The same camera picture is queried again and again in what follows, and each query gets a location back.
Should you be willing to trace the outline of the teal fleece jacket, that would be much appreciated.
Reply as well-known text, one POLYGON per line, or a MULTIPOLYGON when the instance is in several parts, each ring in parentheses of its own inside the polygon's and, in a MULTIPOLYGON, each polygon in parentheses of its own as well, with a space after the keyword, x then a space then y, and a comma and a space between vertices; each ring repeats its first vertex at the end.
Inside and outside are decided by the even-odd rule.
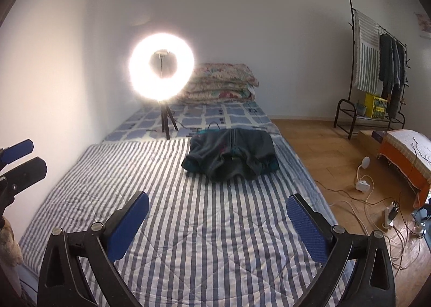
POLYGON ((229 128, 206 130, 190 140, 182 167, 223 182, 240 176, 255 180, 279 170, 273 139, 262 130, 229 128))

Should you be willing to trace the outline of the black clothes rack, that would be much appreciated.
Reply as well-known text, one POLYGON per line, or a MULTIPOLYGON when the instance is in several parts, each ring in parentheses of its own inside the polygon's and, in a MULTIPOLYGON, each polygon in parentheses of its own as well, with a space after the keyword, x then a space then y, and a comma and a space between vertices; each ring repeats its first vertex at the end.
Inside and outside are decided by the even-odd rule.
POLYGON ((394 124, 405 126, 401 112, 408 86, 407 45, 379 23, 356 8, 351 8, 353 60, 350 88, 365 93, 361 106, 350 98, 338 101, 333 127, 341 128, 348 138, 361 127, 362 121, 376 121, 377 127, 392 130, 394 124))

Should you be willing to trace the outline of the dark hanging clothes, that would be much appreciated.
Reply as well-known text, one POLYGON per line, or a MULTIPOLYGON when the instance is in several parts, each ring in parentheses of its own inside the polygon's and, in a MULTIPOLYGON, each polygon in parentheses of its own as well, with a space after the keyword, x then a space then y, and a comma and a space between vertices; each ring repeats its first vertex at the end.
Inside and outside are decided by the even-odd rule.
POLYGON ((391 35, 380 36, 380 70, 378 79, 383 83, 381 97, 387 100, 387 113, 397 116, 406 75, 405 47, 391 35))

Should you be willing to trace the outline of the white power strip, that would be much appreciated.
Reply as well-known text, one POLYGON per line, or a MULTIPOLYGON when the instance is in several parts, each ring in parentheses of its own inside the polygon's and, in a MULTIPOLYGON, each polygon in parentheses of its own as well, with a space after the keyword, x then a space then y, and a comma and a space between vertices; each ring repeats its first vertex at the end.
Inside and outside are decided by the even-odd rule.
POLYGON ((384 222, 382 227, 385 230, 389 230, 393 227, 394 219, 399 214, 399 205, 396 202, 391 202, 384 210, 384 222))

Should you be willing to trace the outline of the white round device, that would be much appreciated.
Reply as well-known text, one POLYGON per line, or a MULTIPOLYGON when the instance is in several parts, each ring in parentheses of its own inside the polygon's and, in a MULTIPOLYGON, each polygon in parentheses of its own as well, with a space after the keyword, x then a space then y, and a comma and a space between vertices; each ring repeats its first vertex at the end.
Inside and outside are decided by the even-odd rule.
POLYGON ((370 158, 368 156, 364 157, 362 159, 361 164, 358 166, 357 171, 360 171, 361 169, 367 169, 370 165, 370 158))

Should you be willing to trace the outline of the blue checked bed sheet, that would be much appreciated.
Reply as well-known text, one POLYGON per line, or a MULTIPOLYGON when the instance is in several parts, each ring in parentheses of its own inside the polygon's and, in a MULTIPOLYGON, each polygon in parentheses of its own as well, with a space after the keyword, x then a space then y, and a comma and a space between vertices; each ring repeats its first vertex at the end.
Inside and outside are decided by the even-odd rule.
MULTIPOLYGON (((176 127, 169 128, 170 138, 191 138, 206 129, 243 128, 263 130, 278 135, 279 129, 254 101, 237 101, 216 104, 182 104, 169 106, 176 127)), ((144 105, 114 131, 105 142, 130 140, 146 141, 166 138, 161 126, 161 108, 158 105, 144 105)))

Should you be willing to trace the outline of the black light tripod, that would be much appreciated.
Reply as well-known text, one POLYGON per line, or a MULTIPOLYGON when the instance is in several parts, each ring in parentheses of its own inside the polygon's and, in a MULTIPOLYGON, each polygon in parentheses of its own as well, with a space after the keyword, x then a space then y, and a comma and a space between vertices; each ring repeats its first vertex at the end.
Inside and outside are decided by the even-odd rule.
MULTIPOLYGON (((155 54, 158 55, 159 61, 160 61, 160 77, 163 77, 163 62, 164 58, 168 55, 168 51, 166 49, 162 49, 159 51, 156 51, 155 54)), ((170 139, 170 131, 169 131, 169 121, 171 121, 173 127, 176 131, 178 131, 178 126, 176 124, 176 121, 173 117, 172 111, 170 107, 167 105, 166 102, 160 102, 159 103, 161 108, 161 128, 162 131, 166 135, 166 140, 170 139)))

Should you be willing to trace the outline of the blue white striped quilt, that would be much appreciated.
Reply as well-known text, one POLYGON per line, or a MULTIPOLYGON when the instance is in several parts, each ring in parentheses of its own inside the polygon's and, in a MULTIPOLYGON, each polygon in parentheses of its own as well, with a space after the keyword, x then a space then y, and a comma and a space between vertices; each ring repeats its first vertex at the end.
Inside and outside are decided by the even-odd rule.
POLYGON ((143 191, 149 213, 116 263, 143 306, 292 306, 319 264, 288 218, 289 196, 336 220, 289 143, 273 142, 278 171, 223 183, 182 168, 187 139, 92 145, 24 232, 24 263, 38 273, 53 228, 86 230, 143 191))

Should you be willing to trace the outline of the yellow box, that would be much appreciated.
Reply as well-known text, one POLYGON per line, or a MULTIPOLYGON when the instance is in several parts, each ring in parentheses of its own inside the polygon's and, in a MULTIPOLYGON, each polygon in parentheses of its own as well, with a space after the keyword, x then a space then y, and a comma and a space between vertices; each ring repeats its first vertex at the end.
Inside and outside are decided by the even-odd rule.
POLYGON ((365 94, 364 106, 366 116, 372 119, 383 119, 387 112, 387 100, 370 93, 365 94))

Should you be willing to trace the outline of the floral folded pillows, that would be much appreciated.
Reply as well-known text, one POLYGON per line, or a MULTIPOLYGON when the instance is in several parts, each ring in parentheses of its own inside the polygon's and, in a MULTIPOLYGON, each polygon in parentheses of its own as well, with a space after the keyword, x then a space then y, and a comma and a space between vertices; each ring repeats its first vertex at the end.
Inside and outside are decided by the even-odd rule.
POLYGON ((204 63, 176 96, 189 104, 254 101, 259 81, 245 64, 204 63))

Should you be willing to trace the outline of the striped hanging towel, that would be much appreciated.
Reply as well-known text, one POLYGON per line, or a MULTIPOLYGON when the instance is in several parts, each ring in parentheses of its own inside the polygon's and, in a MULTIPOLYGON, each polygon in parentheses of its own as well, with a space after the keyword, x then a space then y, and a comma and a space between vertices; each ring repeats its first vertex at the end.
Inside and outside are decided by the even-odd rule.
POLYGON ((380 34, 377 22, 354 10, 354 86, 372 95, 379 88, 380 34))

